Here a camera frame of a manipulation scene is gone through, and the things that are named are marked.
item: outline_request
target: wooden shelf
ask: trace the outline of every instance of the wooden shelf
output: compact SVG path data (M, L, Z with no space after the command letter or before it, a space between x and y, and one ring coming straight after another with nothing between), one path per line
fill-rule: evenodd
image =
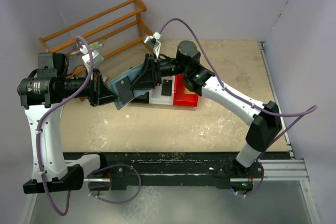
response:
M57 31L57 32L55 32L55 33L53 33L53 34L51 34L51 35L49 35L47 37L39 38L39 41L42 44L42 46L44 47L44 49L45 49L46 52L58 52L58 51L60 51L62 49L65 49L65 48L71 46L71 45L74 45L76 43L76 39L71 39L71 40L69 40L69 41L67 41L67 42L65 42L65 43L63 43L61 45L58 45L58 46L56 46L54 48L51 48L51 49L48 47L48 45L47 45L46 42L49 41L49 40L51 40L51 39L54 39L54 38L56 38L56 37L58 37L58 36L60 36L62 34L64 34L64 33L67 33L67 32L69 32L69 31L71 31L71 30L73 30L75 28L78 28L78 27L80 27L80 26L82 26L82 25L84 25L84 24L86 24L88 22L91 22L91 21L93 21L93 20L95 20L97 18L100 18L100 17L102 17L102 16L104 16L104 15L106 15L108 13L111 13L111 12L117 10L117 9L120 9L120 8L122 8L124 6L129 5L129 4L132 4L132 3L134 3L134 5L135 5L135 10L134 11L132 11L130 13L127 13L127 14L125 14L125 15L117 18L117 19L114 19L114 20L110 21L110 22L107 22L106 24L104 24L102 26L99 26L99 27L97 27L97 28L95 28L95 29L93 29L91 31L88 31L88 32L86 32L86 33L84 33L84 34L81 35L83 38L90 37L90 36L92 36L92 35L94 35L96 33L99 33L99 32L101 32L101 31L103 31L103 30L105 30L105 29L107 29L107 28L109 28L109 27L111 27L113 25L116 25L116 24L118 24L118 23L120 23L120 22L122 22L124 20L127 20L127 19L135 16L136 17L135 21L132 21L132 22L128 23L127 25L124 25L124 26L122 26L122 27L120 27L120 28L118 28L118 29L110 32L110 33L107 33L107 34L105 34L105 35L103 35L103 36L101 36L101 37L99 37L99 38L97 38L97 39L92 40L92 41L89 42L89 44L91 44L91 43L94 43L94 42L97 42L97 41L100 41L100 40L104 40L104 39L110 38L110 37L112 37L112 36L114 36L114 35L122 32L122 31L124 31L124 30L132 27L132 26L137 25L138 32L139 32L139 38L136 39L136 40L134 40L134 41L131 41L131 42L127 43L126 45L123 45L122 47L120 47L120 48L118 48L118 49L116 49L116 50L108 53L107 55L105 55L104 58L108 59L108 58L110 58L110 57L118 54L119 52L121 52L121 51L123 51L123 50L125 50L125 49L127 49L127 48L129 48L131 46L134 46L137 43L140 43L140 42L143 43L143 38L144 38L145 35L152 35L153 34L152 30L144 23L144 21L143 21L143 19L141 17L141 13L145 12L147 10L145 4L141 0L128 0L126 2L123 2L123 3L121 3L121 4L117 5L117 6L114 6L114 7L109 8L109 9L103 11L103 12L95 14L92 17L86 18L86 19L84 19L84 20L82 20L82 21L80 21L80 22L78 22L76 24L73 24L73 25L71 25L71 26L69 26L67 28L64 28L64 29L62 29L60 31ZM152 48L150 48L148 45L146 45L146 44L144 44L144 45L147 47L147 49L149 51L151 51L151 52L153 51ZM77 49L68 52L67 56L71 57L71 54L73 52L75 52L75 51L77 51ZM85 68L80 68L80 69L77 69L73 74L80 74L80 73L82 73L84 71L85 71Z

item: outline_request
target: cable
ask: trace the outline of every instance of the cable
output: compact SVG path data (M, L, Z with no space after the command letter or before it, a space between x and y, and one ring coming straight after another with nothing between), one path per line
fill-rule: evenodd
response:
M72 76L78 67L85 67L85 66L84 66L83 64L78 65L78 66L75 66L75 68L73 69L73 72L67 74L66 77L68 77L68 76Z
M110 182L112 182L112 173L110 170L107 171L107 173L109 174L109 179L110 179Z
M89 46L89 44L87 43L87 41L81 37L81 36L77 36L76 37L76 42L78 44L79 47L82 47L82 45L80 44L80 41L82 41L82 43L87 47L88 49L88 53L89 53L89 57L90 57L90 69L89 69L89 73L85 78L84 83L82 84L82 86L80 86L80 88L73 93L71 96L69 96L68 98L64 99L63 101L61 101L60 103L58 103L55 107L52 107L50 110L48 110L39 120L38 124L37 124L37 134L36 134L36 153L37 153L37 163L38 163L38 167L40 172L42 173L42 183L43 183L43 188L45 191L45 194L48 198L48 201L51 204L51 207L53 208L53 210L61 215L61 216L65 216L68 213L69 210L69 202L70 202L70 191L68 191L68 195L67 195L67 203L66 203L66 207L65 207L65 211L62 212L60 211L57 206L55 205L51 194L49 192L48 189L48 185L47 185L47 179L45 176L45 171L44 171L44 167L43 167L43 163L42 163L42 155L41 155L41 129L42 129L42 125L45 121L45 119L51 114L53 113L55 110L57 110L59 107L63 106L64 104L66 104L67 102L69 102L71 99L75 98L85 87L86 85L89 83L90 79L91 79L91 75L93 72L93 55L92 55L92 51L91 48Z
M202 45L201 45L199 39L197 38L196 34L194 33L194 31L191 29L191 27L190 27L185 21L183 21L183 20L180 19L180 18L172 18L172 19L168 20L168 21L163 25L163 27L161 28L161 30L160 30L160 34L162 33L163 29L164 29L170 22L172 22L172 21L179 21L179 22L181 22L183 25L185 25L186 28L188 28L188 30L191 32L191 34L192 34L193 37L195 38L195 40L196 40L196 42L197 42L197 44L198 44L198 47L199 47L200 50L202 51L202 54L203 54L204 58L206 59L206 61L208 62L209 66L211 67L211 69L212 69L213 72L215 73L215 76L216 76L216 78L217 78L219 84L222 86L222 88L223 88L226 92L228 92L228 93L229 93L230 95L232 95L233 97L235 97L235 98L241 100L242 102L245 102L246 104L252 106L253 108L257 108L258 110L260 110L260 111L262 111L262 112L264 112L264 113L266 113L266 114L273 115L273 116L282 116L282 117L284 117L284 118L294 118L294 117L297 117L297 116L304 116L304 115L310 114L311 112L315 111L315 110L318 108L317 105L314 105L314 106L312 106L310 109L308 109L308 110L306 110L306 111L304 111L304 112L293 113L293 114L280 114L280 113L274 113L274 112L270 112L270 111L268 111L268 110L265 110L264 108L261 108L261 107L255 105L255 104L253 104L252 102L250 102L250 101L248 101L248 100L246 100L246 99L244 99L244 98L242 98L242 97L236 95L235 93L231 92L231 91L224 85L224 82L220 79L220 76L219 76L217 70L216 70L215 67L211 64L211 62L210 62L208 56L206 55L206 53L205 53L205 51L204 51L204 49L203 49L203 47L202 47Z
M92 174L99 173L99 172L102 172L103 170L107 170L107 169L111 169L111 168L115 168L115 167L120 167L120 166L124 166L124 167L132 169L135 172L135 174L137 175L137 177L138 177L139 187L138 187L138 190L136 191L136 193L131 198L129 198L127 200L122 200L122 201L107 200L107 199L101 198L98 195L94 194L91 191L90 186L88 186L89 193L90 193L89 196L92 196L92 197L94 197L94 198L96 198L98 200L102 200L102 201L105 201L105 202L111 203L111 204L125 204L125 203L128 203L128 202L132 201L139 194L139 192L141 190L141 177L140 177L140 174L138 173L138 171L133 168L133 166L126 165L126 164L110 165L110 166L104 167L102 169L96 170Z

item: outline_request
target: floor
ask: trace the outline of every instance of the floor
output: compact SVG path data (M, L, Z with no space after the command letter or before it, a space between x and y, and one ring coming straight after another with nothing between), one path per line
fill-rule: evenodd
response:
M166 41L161 53L175 57L179 41ZM256 41L201 41L221 78L260 101L274 100ZM99 69L113 79L140 64L147 52L138 44L106 61ZM208 67L201 58L201 63ZM248 127L236 115L200 97L198 107L114 104L91 107L74 99L63 111L64 152L231 152L245 144ZM287 151L284 138L269 151Z
M137 190L101 191L108 200L125 200ZM64 210L67 192L53 193L55 204ZM310 224L307 206L298 181L266 181L251 197L235 196L215 187L144 186L130 203L112 205L88 197L88 184L71 192L69 212L58 216L45 194L35 203L32 224L118 223L118 224Z

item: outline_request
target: black object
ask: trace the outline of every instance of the black object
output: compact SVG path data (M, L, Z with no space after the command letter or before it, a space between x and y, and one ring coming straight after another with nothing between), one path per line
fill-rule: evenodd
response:
M166 95L168 97L172 96L173 81L172 80L162 80L161 95Z
M32 71L17 87L21 106L59 103L72 95L84 83L85 78L66 79L69 59L64 54L41 53L38 55L38 69ZM93 69L93 79L77 97L87 97L91 106L118 101L118 96L103 81L98 69Z
M253 190L253 183L241 183L241 182L233 182L232 183L232 191L245 191L245 193Z
M53 179L47 182L49 192L79 190L82 188L84 171L80 165L68 167L68 173L60 180ZM44 193L43 183L37 183L36 180L30 180L23 185L25 194Z
M65 160L79 159L84 153L64 153ZM235 173L235 158L238 152L108 152L106 166L115 164L132 165L141 175L143 186L214 186L220 189L231 189L230 178L248 179L250 172L254 178L261 178L259 165L254 163L245 174ZM288 152L266 152L262 159L290 159ZM107 172L99 174L99 178L109 178ZM127 186L137 186L138 178L130 169L112 171L111 190L126 190Z
M134 94L131 90L130 79L127 76L116 82L115 87L117 88L119 99L122 104L126 104L133 100Z
M268 102L264 109L269 112L279 113L279 106L272 101ZM245 139L253 149L264 152L281 131L281 120L278 116L264 112L260 112L254 118Z
M161 84L160 65L157 62L153 55L145 55L145 61L131 85L131 90L155 89L157 84Z
M179 43L176 61L178 65L184 66L182 81L189 91L198 95L202 95L202 87L205 86L205 82L215 75L199 63L200 57L201 53L192 41L185 40Z

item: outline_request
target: table surface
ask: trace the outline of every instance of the table surface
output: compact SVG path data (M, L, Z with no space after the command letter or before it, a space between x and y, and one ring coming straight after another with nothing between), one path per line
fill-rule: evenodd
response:
M179 41L165 41L161 53L175 57ZM201 41L221 79L260 101L274 100L256 41ZM113 79L140 64L142 44L104 61L99 69ZM201 63L209 68L201 58ZM64 107L61 137L64 152L233 152L245 144L248 127L235 114L207 98L198 107L114 104L91 107L74 99ZM269 151L288 151L285 138Z

